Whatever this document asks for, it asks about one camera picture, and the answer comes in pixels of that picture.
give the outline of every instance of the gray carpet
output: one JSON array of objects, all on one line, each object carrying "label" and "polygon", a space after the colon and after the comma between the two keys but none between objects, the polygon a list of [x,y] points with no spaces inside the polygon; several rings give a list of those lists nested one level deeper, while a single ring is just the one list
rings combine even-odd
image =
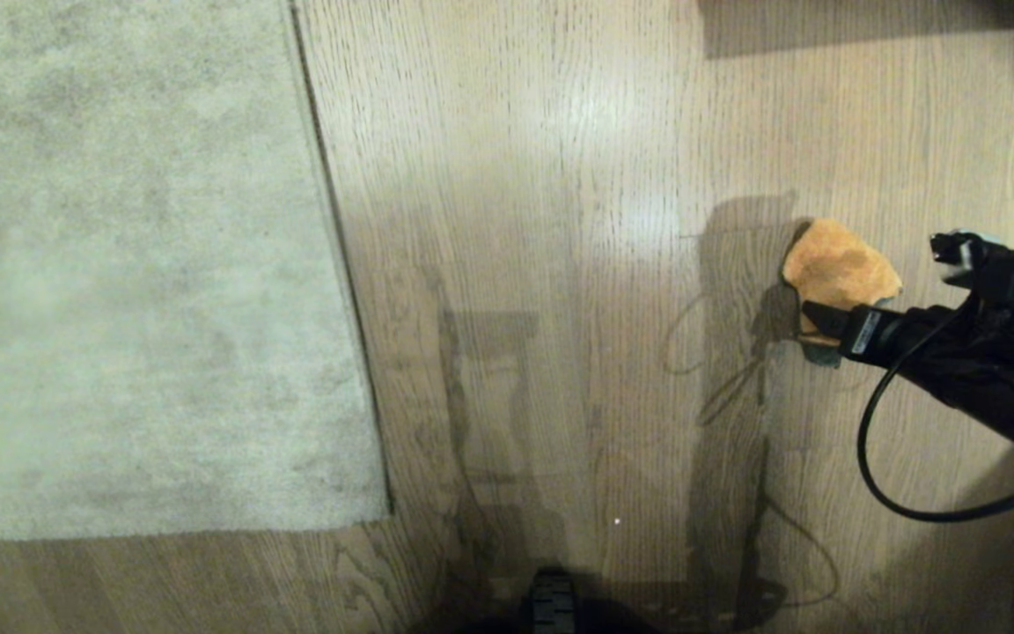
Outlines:
[{"label": "gray carpet", "polygon": [[279,3],[0,1],[0,539],[386,512]]}]

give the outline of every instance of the orange sponge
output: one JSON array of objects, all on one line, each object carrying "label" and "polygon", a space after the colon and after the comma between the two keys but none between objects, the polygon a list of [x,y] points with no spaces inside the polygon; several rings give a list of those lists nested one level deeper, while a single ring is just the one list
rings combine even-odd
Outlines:
[{"label": "orange sponge", "polygon": [[[785,258],[782,276],[805,300],[848,310],[861,303],[897,296],[902,280],[885,256],[872,249],[840,222],[812,221]],[[819,336],[816,326],[804,313],[800,316],[801,340],[806,343],[838,345]]]}]

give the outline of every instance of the yellow sponge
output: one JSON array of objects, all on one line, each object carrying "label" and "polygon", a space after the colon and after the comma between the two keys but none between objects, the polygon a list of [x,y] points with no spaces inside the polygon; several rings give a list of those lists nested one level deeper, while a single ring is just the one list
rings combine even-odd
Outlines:
[{"label": "yellow sponge", "polygon": [[[835,220],[813,220],[785,258],[782,276],[805,300],[848,310],[861,303],[870,305],[897,296],[902,280],[885,256],[872,249]],[[838,345],[819,336],[804,313],[800,316],[801,340]]]}]

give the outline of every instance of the wire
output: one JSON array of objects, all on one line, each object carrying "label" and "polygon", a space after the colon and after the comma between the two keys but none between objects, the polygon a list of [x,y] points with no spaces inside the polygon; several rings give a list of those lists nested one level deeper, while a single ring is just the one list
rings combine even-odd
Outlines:
[{"label": "wire", "polygon": [[934,326],[933,329],[930,329],[930,332],[926,333],[925,337],[918,340],[917,343],[912,345],[910,349],[907,349],[904,353],[901,353],[900,356],[894,360],[894,364],[886,370],[884,376],[880,381],[878,381],[878,385],[876,385],[874,393],[871,395],[871,400],[866,403],[866,407],[863,410],[863,417],[860,420],[860,430],[858,430],[857,439],[857,455],[863,482],[866,483],[866,487],[868,487],[871,491],[871,494],[874,495],[876,500],[881,502],[883,506],[886,506],[886,508],[893,510],[893,512],[902,515],[902,517],[913,518],[913,520],[933,523],[952,523],[975,520],[975,518],[981,517],[991,517],[991,515],[1014,509],[1014,494],[1011,494],[1008,497],[999,498],[999,500],[994,502],[972,506],[970,509],[947,510],[946,512],[930,512],[929,510],[910,509],[907,508],[907,506],[898,504],[898,502],[890,500],[890,498],[886,497],[886,494],[883,493],[881,489],[878,489],[878,485],[874,482],[874,477],[871,475],[871,468],[868,465],[868,462],[866,462],[866,437],[868,437],[868,429],[871,426],[871,418],[874,418],[874,410],[878,407],[878,401],[882,400],[882,394],[886,392],[886,385],[890,384],[890,381],[892,381],[897,375],[897,370],[901,369],[902,364],[904,364],[910,357],[915,356],[915,354],[917,354],[919,350],[922,350],[927,343],[933,340],[938,333],[944,331],[946,328],[949,328],[949,325],[957,321],[957,319],[960,318],[964,310],[968,309],[970,305],[974,305],[974,301],[972,301],[971,296],[970,299],[965,300],[961,305],[958,305],[953,312],[942,320],[940,324]]}]

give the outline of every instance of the wood grain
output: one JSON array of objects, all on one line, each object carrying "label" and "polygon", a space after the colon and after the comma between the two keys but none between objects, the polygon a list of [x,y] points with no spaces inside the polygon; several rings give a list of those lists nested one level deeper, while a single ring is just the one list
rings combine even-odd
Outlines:
[{"label": "wood grain", "polygon": [[[708,11],[299,4],[394,515],[0,544],[0,631],[447,631],[549,564],[665,631],[756,618],[760,580],[788,602],[760,631],[1006,631],[1014,515],[869,497],[878,370],[801,358],[778,266],[836,217],[898,308],[957,301],[925,238],[1014,244],[1014,30],[845,12],[737,52],[770,23]],[[1013,448],[910,385],[871,450],[926,508],[1014,486]]]}]

